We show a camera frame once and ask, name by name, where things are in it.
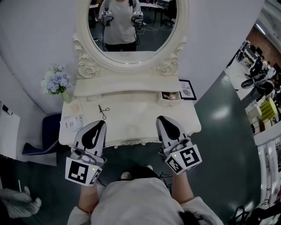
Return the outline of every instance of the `white ornate mirror frame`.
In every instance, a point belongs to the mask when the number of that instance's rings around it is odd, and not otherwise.
[[[88,26],[91,0],[78,0],[75,50],[80,53],[77,82],[72,103],[64,103],[61,119],[83,115],[84,126],[104,119],[105,146],[159,142],[156,118],[167,116],[183,125],[186,133],[201,130],[192,101],[183,101],[179,91],[178,56],[186,43],[188,0],[177,0],[177,22],[170,39],[153,57],[126,64],[107,58],[96,47]],[[161,92],[175,93],[175,100],[162,98]],[[100,113],[104,109],[106,119]],[[76,132],[60,130],[59,142],[73,145]]]

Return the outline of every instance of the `shoe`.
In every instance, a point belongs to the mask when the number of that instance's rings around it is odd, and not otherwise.
[[[29,190],[28,186],[25,186],[25,194],[30,196],[30,190]]]
[[[34,203],[36,204],[36,206],[40,207],[42,205],[42,201],[40,198],[36,198]]]
[[[132,176],[129,172],[124,172],[121,174],[121,180],[125,180],[125,179],[132,179]]]
[[[144,167],[147,167],[153,171],[153,167],[151,165],[145,165]]]

